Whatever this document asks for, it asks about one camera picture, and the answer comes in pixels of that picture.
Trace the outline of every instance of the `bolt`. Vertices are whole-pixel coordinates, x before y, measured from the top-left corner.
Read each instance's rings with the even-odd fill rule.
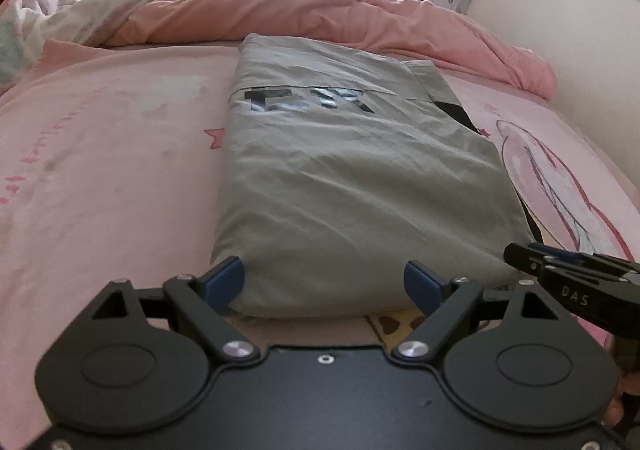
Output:
[[[335,362],[335,357],[330,354],[321,354],[318,356],[318,363],[322,365],[329,365]]]
[[[398,353],[402,354],[405,358],[420,358],[429,353],[429,346],[418,340],[410,340],[408,342],[402,342],[398,346]]]
[[[51,450],[72,450],[72,448],[64,439],[56,439],[51,443]]]
[[[231,342],[227,342],[222,348],[223,353],[236,359],[251,356],[254,353],[254,350],[254,345],[246,340],[233,340]]]

